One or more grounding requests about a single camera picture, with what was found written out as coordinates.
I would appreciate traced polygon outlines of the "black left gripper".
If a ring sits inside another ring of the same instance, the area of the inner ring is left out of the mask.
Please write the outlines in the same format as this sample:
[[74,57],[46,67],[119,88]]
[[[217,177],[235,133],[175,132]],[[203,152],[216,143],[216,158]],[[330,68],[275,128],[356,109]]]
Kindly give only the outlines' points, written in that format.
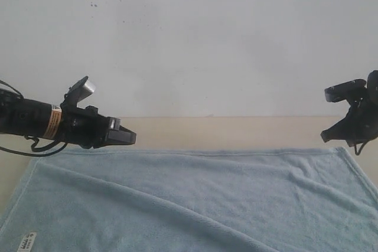
[[59,142],[79,145],[84,149],[129,146],[136,142],[135,132],[123,127],[118,118],[98,114],[96,107],[81,109],[61,105],[61,110]]

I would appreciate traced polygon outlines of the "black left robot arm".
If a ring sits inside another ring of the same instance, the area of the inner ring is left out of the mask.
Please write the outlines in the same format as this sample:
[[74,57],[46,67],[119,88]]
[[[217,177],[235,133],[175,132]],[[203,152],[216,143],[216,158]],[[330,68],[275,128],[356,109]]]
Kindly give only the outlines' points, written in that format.
[[43,138],[85,149],[133,145],[136,133],[115,117],[98,114],[98,108],[82,109],[63,102],[61,106],[25,99],[1,89],[1,133]]

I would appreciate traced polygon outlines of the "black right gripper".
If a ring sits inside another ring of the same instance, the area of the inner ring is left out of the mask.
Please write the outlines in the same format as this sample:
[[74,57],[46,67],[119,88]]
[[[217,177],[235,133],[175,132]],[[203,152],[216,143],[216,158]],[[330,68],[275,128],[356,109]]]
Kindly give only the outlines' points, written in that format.
[[324,142],[344,140],[349,147],[366,144],[377,138],[377,104],[368,96],[346,97],[350,107],[343,122],[338,122],[321,132]]

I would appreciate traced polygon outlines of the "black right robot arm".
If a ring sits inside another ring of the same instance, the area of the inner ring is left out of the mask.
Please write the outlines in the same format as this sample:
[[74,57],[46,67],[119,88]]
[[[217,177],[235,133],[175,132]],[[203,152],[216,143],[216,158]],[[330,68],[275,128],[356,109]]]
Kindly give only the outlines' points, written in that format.
[[355,79],[324,90],[329,103],[346,101],[349,110],[346,116],[321,132],[322,140],[344,140],[349,147],[364,147],[377,139],[377,71],[372,71],[367,80]]

